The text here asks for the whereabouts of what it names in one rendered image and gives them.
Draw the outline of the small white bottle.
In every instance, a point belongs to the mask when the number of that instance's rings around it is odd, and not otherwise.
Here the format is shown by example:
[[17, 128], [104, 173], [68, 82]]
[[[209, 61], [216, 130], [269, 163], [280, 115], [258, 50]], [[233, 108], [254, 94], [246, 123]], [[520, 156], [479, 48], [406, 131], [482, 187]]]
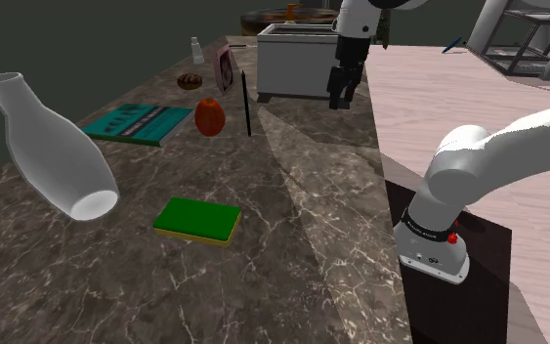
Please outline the small white bottle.
[[202, 52], [201, 46], [198, 42], [198, 39], [196, 37], [193, 37], [191, 39], [190, 46], [191, 46], [192, 61], [196, 65], [203, 64], [204, 63], [203, 52]]

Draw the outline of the teal book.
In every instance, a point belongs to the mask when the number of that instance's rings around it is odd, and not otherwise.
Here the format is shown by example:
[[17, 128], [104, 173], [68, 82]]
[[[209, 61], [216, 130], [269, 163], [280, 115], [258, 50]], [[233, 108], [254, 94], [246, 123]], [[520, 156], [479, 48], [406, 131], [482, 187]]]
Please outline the teal book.
[[163, 147], [193, 114], [187, 107], [124, 104], [82, 131], [92, 139]]

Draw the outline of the green and yellow sponge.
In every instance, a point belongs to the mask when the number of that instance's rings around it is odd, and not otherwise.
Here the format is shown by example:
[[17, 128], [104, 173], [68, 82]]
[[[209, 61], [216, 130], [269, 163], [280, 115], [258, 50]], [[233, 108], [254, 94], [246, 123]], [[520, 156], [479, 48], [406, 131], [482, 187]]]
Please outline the green and yellow sponge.
[[152, 226], [160, 235], [227, 247], [240, 218], [239, 207], [172, 197]]

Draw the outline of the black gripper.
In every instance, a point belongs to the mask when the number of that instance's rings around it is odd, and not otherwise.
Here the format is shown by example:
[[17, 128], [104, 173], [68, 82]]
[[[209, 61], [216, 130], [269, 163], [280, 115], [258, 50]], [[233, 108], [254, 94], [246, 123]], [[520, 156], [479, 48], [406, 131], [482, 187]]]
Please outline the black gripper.
[[338, 66], [330, 70], [326, 91], [329, 93], [329, 108], [337, 109], [343, 89], [344, 108], [349, 108], [361, 82], [363, 65], [368, 55], [370, 38], [338, 36], [335, 58]]

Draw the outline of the brown bread roll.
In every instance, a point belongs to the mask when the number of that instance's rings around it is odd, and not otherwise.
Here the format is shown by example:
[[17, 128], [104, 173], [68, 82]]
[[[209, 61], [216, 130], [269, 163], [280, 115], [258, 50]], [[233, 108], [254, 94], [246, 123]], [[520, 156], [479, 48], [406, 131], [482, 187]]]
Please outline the brown bread roll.
[[184, 90], [195, 90], [202, 86], [203, 78], [195, 73], [186, 72], [177, 78], [177, 84]]

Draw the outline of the pink picture frame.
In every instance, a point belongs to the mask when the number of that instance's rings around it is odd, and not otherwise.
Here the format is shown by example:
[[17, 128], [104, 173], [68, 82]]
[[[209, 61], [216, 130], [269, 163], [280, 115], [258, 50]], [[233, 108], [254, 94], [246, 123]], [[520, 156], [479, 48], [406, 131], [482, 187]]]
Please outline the pink picture frame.
[[229, 45], [217, 50], [213, 56], [217, 86], [225, 94], [233, 85], [233, 55]]

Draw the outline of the white vase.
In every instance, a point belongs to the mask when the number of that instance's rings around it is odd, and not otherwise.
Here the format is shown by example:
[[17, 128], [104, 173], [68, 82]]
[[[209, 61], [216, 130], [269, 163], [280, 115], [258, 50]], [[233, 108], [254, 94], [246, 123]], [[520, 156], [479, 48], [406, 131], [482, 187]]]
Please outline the white vase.
[[75, 221], [114, 208], [119, 190], [97, 145], [38, 99], [19, 72], [0, 73], [7, 146], [26, 181]]

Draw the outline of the metal frame shelf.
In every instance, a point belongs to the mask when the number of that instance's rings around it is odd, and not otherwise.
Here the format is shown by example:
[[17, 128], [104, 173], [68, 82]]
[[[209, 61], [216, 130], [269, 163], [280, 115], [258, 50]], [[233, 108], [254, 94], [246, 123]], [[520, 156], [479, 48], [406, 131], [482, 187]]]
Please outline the metal frame shelf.
[[[524, 39], [503, 38], [505, 22], [523, 22]], [[503, 75], [550, 81], [550, 0], [486, 0], [466, 47]]]

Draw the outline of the red apple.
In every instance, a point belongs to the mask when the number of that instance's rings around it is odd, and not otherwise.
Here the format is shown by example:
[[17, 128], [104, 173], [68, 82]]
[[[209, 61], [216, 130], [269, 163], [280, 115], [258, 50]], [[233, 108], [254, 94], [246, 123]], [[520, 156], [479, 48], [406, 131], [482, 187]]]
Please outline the red apple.
[[206, 98], [201, 100], [196, 107], [194, 123], [202, 135], [213, 137], [223, 130], [226, 124], [226, 116], [217, 101]]

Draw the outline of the black pen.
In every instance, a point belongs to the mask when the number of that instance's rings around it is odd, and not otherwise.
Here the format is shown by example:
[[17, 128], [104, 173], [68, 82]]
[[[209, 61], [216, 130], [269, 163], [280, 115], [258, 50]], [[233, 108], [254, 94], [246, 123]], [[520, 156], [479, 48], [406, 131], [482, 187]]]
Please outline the black pen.
[[247, 90], [247, 83], [246, 83], [246, 74], [244, 70], [241, 71], [241, 84], [242, 84], [242, 92], [243, 92], [243, 101], [244, 101], [244, 113], [245, 113], [245, 122], [246, 122], [246, 131], [247, 136], [252, 136], [252, 129], [251, 129], [251, 119], [250, 119], [250, 108], [249, 108], [249, 101], [248, 101], [248, 90]]

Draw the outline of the dark robot stand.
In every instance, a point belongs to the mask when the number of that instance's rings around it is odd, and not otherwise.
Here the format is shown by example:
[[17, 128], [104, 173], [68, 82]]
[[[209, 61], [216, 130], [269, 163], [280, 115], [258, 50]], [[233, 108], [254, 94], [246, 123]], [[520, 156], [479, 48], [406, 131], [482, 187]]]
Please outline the dark robot stand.
[[413, 344], [506, 344], [512, 232], [471, 212], [458, 216], [470, 257], [455, 285], [400, 266]]

